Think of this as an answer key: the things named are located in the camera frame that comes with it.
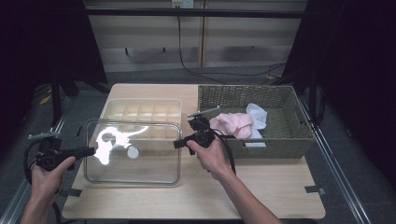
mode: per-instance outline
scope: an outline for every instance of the cable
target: cable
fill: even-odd
[[[217,136],[219,138],[219,140],[221,141],[221,143],[224,145],[225,150],[226,150],[227,155],[228,155],[228,159],[230,160],[231,169],[233,170],[233,173],[236,174],[235,161],[233,160],[233,152],[231,151],[230,146],[228,146],[228,142],[225,143],[224,139],[218,133],[216,133],[213,129],[209,129],[209,130],[211,130],[211,132],[215,136]]]
[[[38,144],[40,142],[41,142],[40,140],[35,140],[33,143],[31,143],[29,145],[29,147],[25,149],[25,152],[24,152],[24,155],[23,155],[23,171],[24,171],[26,179],[27,179],[27,181],[29,182],[30,185],[32,185],[32,170],[31,170],[31,168],[32,168],[34,163],[32,163],[30,166],[28,166],[28,161],[27,160],[28,160],[28,157],[29,157],[29,152],[32,149],[32,147],[35,144]]]
[[[62,223],[61,209],[59,208],[58,204],[56,202],[53,202],[52,208],[53,208],[53,211],[55,212],[56,223],[58,223],[58,224]]]
[[[267,75],[267,79],[263,82],[263,83],[261,83],[260,85],[263,85],[263,84],[265,84],[267,81],[269,81],[272,77],[271,77],[271,71],[274,71],[274,70],[276,70],[278,67],[280,67],[280,66],[282,66],[282,65],[285,65],[286,63],[274,63],[274,64],[272,64],[269,68],[268,68],[268,71],[267,71],[267,73],[268,73],[268,75]]]
[[[257,76],[265,75],[265,74],[267,74],[267,73],[269,74],[271,71],[274,71],[275,69],[277,69],[280,65],[286,64],[286,63],[275,63],[275,64],[272,64],[266,72],[260,72],[260,73],[257,73],[257,74],[237,74],[237,73],[222,73],[222,72],[211,72],[211,73],[208,73],[208,72],[193,72],[193,71],[191,71],[189,68],[186,67],[186,65],[185,65],[184,62],[183,62],[183,57],[182,57],[182,55],[181,55],[181,28],[180,28],[180,17],[177,17],[177,25],[178,25],[178,54],[179,54],[180,62],[181,62],[181,65],[183,66],[183,68],[184,68],[187,72],[189,72],[190,74],[192,74],[192,75],[194,75],[194,76],[197,76],[197,77],[204,77],[204,78],[210,79],[210,80],[212,80],[212,81],[216,81],[216,82],[221,83],[221,84],[226,84],[226,83],[224,83],[224,82],[222,82],[222,81],[220,81],[220,80],[217,80],[217,79],[215,79],[215,78],[212,78],[212,77],[205,77],[205,76],[203,76],[203,75],[227,75],[227,76],[238,76],[238,77],[257,77]]]

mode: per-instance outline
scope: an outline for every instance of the fabric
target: fabric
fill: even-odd
[[[219,114],[209,121],[210,127],[235,138],[248,138],[253,124],[249,114]]]
[[[255,104],[247,105],[247,113],[250,115],[253,125],[251,127],[251,135],[248,138],[262,138],[259,130],[264,129],[267,124],[267,112]],[[266,147],[264,142],[246,143],[247,147]]]

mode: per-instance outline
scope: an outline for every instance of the white object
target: white object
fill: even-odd
[[[194,8],[194,1],[193,0],[183,0],[181,7],[182,8]]]
[[[136,159],[139,156],[139,150],[135,147],[129,147],[127,155],[131,159]]]
[[[99,161],[103,164],[103,165],[108,165],[109,163],[109,157],[110,157],[110,151],[118,146],[118,147],[123,147],[123,148],[128,148],[131,146],[131,144],[129,143],[129,137],[136,135],[136,134],[140,134],[145,132],[147,129],[149,128],[149,126],[144,126],[143,129],[137,131],[137,132],[132,132],[132,133],[122,133],[119,130],[117,130],[114,127],[107,127],[104,130],[102,130],[99,134],[98,137],[96,138],[96,142],[98,143],[98,148],[96,149],[96,153],[93,155],[94,157],[96,157],[97,159],[99,159]],[[113,146],[111,144],[110,141],[104,141],[103,140],[103,135],[105,134],[111,134],[112,136],[114,136],[116,138],[116,144],[115,146]],[[136,154],[136,152],[132,152],[131,151],[131,155],[134,156]]]
[[[251,126],[251,135],[248,137],[250,139],[253,138],[262,138],[262,135],[259,133],[259,130],[264,129],[267,124],[267,112],[255,104],[247,105],[247,113],[250,115],[253,124]],[[264,142],[260,143],[246,143],[247,147],[266,147]]]

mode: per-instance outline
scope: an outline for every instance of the wooden table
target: wooden table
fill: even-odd
[[[187,115],[196,112],[198,85],[117,84],[107,100],[114,98],[177,98],[182,101],[181,129],[192,130]],[[280,218],[323,218],[325,210],[314,186],[305,158],[300,160],[236,160],[240,179],[254,195]],[[236,209],[220,183],[201,168],[186,148],[181,153],[181,178],[172,188],[145,188],[89,183],[78,170],[63,216],[71,219],[238,219]]]

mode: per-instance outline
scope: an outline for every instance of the woven storage basket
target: woven storage basket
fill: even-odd
[[[262,138],[228,139],[235,158],[300,159],[316,140],[291,86],[220,86],[200,85],[198,108],[212,119],[220,113],[246,113],[249,103],[267,113],[267,126]],[[262,143],[266,147],[246,147],[245,143]]]

